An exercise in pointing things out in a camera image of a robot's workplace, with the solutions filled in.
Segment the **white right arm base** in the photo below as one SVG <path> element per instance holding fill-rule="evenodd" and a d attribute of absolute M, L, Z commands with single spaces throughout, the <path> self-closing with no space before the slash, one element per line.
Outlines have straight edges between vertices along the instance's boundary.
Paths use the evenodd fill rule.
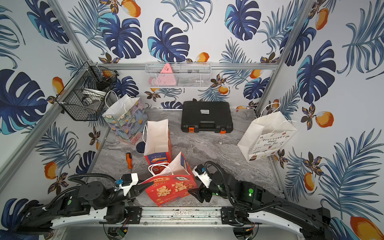
<path fill-rule="evenodd" d="M 303 233 L 300 232 L 301 227 L 299 225 L 272 213 L 268 213 L 266 211 L 245 213 L 235 209 L 234 215 L 237 220 L 240 220 L 241 223 L 244 223 L 245 225 L 248 225 L 248 223 L 255 225 L 268 225 L 295 234 L 299 240 L 305 239 Z"/>

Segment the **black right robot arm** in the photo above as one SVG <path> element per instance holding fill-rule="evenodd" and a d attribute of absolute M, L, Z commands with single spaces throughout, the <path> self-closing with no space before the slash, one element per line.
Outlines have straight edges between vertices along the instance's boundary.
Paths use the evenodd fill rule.
<path fill-rule="evenodd" d="M 311 209 L 291 203 L 251 182 L 239 181 L 218 164 L 207 161 L 192 171 L 201 182 L 189 190 L 200 203 L 213 196 L 227 199 L 230 207 L 221 208 L 224 225 L 241 228 L 270 225 L 305 240 L 331 240 L 330 211 L 324 207 Z"/>

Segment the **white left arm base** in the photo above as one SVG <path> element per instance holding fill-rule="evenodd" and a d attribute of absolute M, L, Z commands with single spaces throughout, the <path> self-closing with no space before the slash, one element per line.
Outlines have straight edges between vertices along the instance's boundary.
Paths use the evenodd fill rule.
<path fill-rule="evenodd" d="M 123 222 L 127 217 L 124 206 L 112 206 L 95 210 L 91 207 L 90 212 L 85 215 L 74 217 L 60 217 L 51 221 L 51 229 L 59 229 L 72 225 L 81 224 L 118 224 Z"/>

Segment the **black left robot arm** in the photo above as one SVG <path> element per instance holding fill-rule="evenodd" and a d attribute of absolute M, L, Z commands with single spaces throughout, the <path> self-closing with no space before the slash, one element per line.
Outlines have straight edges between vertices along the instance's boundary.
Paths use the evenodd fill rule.
<path fill-rule="evenodd" d="M 88 222 L 125 224 L 131 212 L 126 204 L 153 185 L 153 182 L 141 183 L 136 173 L 124 174 L 118 180 L 101 173 L 74 174 L 68 180 L 77 186 L 64 190 L 47 205 L 27 206 L 22 210 L 16 233 L 42 235 Z"/>

